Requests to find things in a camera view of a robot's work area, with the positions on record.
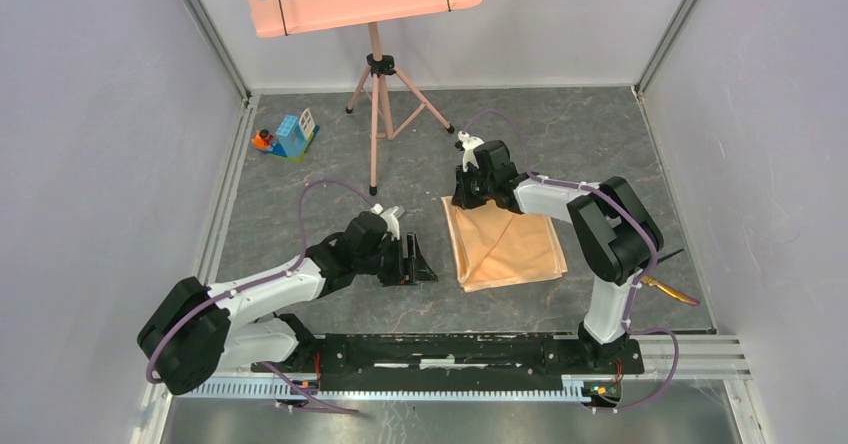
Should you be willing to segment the peach satin napkin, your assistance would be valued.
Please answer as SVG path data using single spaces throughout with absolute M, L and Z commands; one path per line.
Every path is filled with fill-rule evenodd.
M 552 219 L 492 201 L 471 210 L 442 198 L 457 280 L 466 292 L 550 281 L 567 271 Z

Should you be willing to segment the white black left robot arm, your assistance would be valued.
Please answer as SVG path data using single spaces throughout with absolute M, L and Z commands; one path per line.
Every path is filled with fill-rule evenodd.
M 345 230 L 251 276 L 209 285 L 195 276 L 177 282 L 137 336 L 151 382 L 183 395 L 216 373 L 255 363 L 302 371 L 314 358 L 312 336 L 281 309 L 340 291 L 360 275 L 384 286 L 437 281 L 416 235 L 401 234 L 401 212 L 398 206 L 363 211 Z

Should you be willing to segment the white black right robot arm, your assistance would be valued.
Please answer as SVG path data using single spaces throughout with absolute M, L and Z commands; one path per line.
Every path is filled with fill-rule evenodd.
M 514 214 L 537 214 L 573 226 L 594 274 L 589 310 L 578 327 L 577 356 L 602 372 L 624 351 L 640 279 L 658 260 L 662 234 L 630 184 L 567 182 L 518 172 L 507 146 L 460 132 L 452 204 L 475 209 L 493 202 Z

